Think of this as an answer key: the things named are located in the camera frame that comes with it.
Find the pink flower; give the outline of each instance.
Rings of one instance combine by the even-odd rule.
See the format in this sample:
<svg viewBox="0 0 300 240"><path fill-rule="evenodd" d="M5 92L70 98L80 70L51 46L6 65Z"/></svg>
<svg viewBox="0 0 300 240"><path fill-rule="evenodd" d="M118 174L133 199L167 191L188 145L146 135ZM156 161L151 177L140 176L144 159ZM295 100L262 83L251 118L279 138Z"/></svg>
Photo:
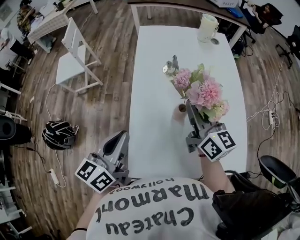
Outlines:
<svg viewBox="0 0 300 240"><path fill-rule="evenodd" d="M201 84L199 81L193 82L191 88L187 90L187 96L192 105L195 105L198 110L201 110L203 98L201 96Z"/></svg>
<svg viewBox="0 0 300 240"><path fill-rule="evenodd" d="M189 79L192 76L190 70L181 69L178 74L174 77L174 85L178 89L185 89L190 85Z"/></svg>
<svg viewBox="0 0 300 240"><path fill-rule="evenodd" d="M203 99L202 106L206 107L207 109L211 109L213 105L219 104L221 102L221 85L216 82L214 78L207 78L200 86L200 90L201 97Z"/></svg>
<svg viewBox="0 0 300 240"><path fill-rule="evenodd" d="M214 105L212 109L215 111L215 116L213 118L209 118L210 122L218 122L221 120L223 116L225 116L229 111L229 104L227 100L222 101L218 105Z"/></svg>

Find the power strip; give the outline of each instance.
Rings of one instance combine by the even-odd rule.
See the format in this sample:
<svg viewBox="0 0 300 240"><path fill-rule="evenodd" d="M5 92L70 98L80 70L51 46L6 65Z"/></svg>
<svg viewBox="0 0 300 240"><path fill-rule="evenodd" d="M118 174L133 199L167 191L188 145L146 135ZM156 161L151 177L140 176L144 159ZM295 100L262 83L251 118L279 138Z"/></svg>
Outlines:
<svg viewBox="0 0 300 240"><path fill-rule="evenodd" d="M52 177L53 182L55 183L55 185L59 184L60 182L58 181L58 178L57 178L57 176L56 176L56 174L54 172L54 169L53 168L50 169L49 172L51 174L51 177Z"/></svg>
<svg viewBox="0 0 300 240"><path fill-rule="evenodd" d="M269 123L272 126L272 129L275 128L275 113L269 110Z"/></svg>

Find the brown vase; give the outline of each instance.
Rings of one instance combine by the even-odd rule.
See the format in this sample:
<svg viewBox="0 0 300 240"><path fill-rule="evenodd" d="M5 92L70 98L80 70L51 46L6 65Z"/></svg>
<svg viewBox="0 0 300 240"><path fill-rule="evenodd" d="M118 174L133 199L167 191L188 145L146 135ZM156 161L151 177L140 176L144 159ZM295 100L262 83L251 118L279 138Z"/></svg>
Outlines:
<svg viewBox="0 0 300 240"><path fill-rule="evenodd" d="M175 107L172 118L180 123L181 125L184 125L184 119L187 115L187 108L184 104L179 104Z"/></svg>

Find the coffee mug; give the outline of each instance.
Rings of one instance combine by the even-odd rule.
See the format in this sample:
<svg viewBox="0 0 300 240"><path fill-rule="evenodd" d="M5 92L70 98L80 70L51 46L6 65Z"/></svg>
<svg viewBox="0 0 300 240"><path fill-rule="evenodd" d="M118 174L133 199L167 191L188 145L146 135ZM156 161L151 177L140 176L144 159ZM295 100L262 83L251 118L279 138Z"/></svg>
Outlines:
<svg viewBox="0 0 300 240"><path fill-rule="evenodd" d="M204 43L209 42L215 37L219 28L219 23L214 16L203 14L198 30L198 40Z"/></svg>

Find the floor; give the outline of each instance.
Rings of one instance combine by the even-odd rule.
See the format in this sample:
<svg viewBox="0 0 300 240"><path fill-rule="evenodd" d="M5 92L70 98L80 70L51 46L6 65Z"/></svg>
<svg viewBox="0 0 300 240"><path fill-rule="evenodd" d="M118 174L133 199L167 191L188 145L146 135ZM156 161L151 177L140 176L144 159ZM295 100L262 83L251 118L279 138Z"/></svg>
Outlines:
<svg viewBox="0 0 300 240"><path fill-rule="evenodd" d="M103 65L94 68L93 72L104 82L104 86L94 87L78 97L55 86L47 101L52 119L61 118L80 126L76 145L70 150L58 152L67 187L54 187L50 175L44 172L36 154L12 148L16 194L21 197L18 202L27 213L26 221L33 227L36 235L49 233L51 229L60 229L64 238L71 233L92 194L92 189L74 176L77 166L88 153L96 151L99 142L109 134L121 129L128 130L137 42L131 10L121 0L102 0L96 5L99 13L91 14L87 20L86 17L92 11L89 5L71 11L68 16L74 18L79 28L82 28L81 32L86 41L100 56ZM153 18L147 20L146 9L140 10L141 23L195 28L200 24L196 12L153 8ZM38 150L46 159L46 169L54 168L60 181L62 178L55 152L43 143L41 133L45 123L49 121L45 98L49 88L55 83L58 59L67 52L60 43L65 30L66 28L62 28L54 33L58 40L50 54L38 51L26 72L22 95L17 103L17 111L29 119L28 126L36 138ZM275 45L280 43L285 46L283 38L272 29L267 29L264 35L258 35L256 39L256 44L251 45L253 55L236 61L247 116L259 111L270 99L282 62L275 51ZM71 83L72 87L81 87L84 84L83 76L80 78L80 81ZM298 105L299 89L298 66L295 64L288 70L284 61L277 86L280 97L282 98L283 91L286 90L290 93L291 100ZM276 156L299 174L297 146L300 142L300 127L297 115L287 98L277 106L277 112L281 119L280 127L276 129L272 140L261 146L259 154ZM248 123L247 170L254 173L259 173L256 158L258 145L272 134L270 129L264 131L261 124L262 114ZM278 191L261 176L253 182L263 188Z"/></svg>

